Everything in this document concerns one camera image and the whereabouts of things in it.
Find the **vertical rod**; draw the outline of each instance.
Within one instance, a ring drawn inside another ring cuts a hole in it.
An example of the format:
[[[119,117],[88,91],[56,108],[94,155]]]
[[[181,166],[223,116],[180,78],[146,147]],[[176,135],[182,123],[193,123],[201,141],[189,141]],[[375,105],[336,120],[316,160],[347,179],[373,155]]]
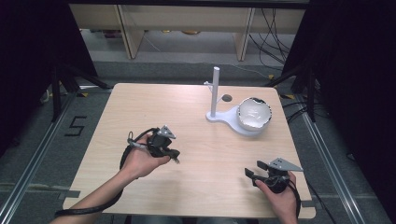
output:
[[[216,116],[216,104],[218,103],[219,71],[218,67],[213,68],[212,106],[210,107],[210,117],[212,118]]]

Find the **bowl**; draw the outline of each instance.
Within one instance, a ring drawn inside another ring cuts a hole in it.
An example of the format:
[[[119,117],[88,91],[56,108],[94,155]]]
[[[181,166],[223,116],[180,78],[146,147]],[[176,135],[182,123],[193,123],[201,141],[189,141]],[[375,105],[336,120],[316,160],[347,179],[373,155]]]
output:
[[[271,120],[271,107],[264,100],[249,97],[236,109],[239,125],[252,132],[263,131]]]

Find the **light wood tabletop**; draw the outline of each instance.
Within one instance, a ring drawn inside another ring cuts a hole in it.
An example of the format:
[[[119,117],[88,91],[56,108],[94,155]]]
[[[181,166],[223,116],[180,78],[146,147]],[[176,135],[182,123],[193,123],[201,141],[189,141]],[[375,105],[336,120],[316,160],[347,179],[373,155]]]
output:
[[[227,124],[208,122],[211,92],[205,85],[117,84],[108,99],[66,198],[69,208],[105,183],[118,170],[130,131],[134,137],[167,125],[176,135],[169,146],[180,151],[180,164],[169,161],[125,188],[105,212],[183,217],[274,217],[265,195],[245,176],[245,168],[266,172],[256,161],[283,158],[301,167],[278,94],[273,88],[219,86],[218,111],[248,97],[263,99],[272,109],[268,127],[256,137],[234,132]],[[302,201],[312,198],[304,173],[294,172]],[[313,218],[314,207],[302,207],[300,218]]]

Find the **person's left hand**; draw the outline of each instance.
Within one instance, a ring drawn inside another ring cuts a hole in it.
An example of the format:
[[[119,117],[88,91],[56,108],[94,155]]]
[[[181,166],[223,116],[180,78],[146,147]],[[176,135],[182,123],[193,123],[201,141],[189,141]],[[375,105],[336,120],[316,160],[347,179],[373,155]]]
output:
[[[149,134],[146,134],[137,143],[146,144],[148,138]],[[127,174],[130,182],[132,182],[139,177],[149,175],[155,168],[169,161],[169,156],[154,158],[147,149],[134,147],[126,158],[120,172]]]

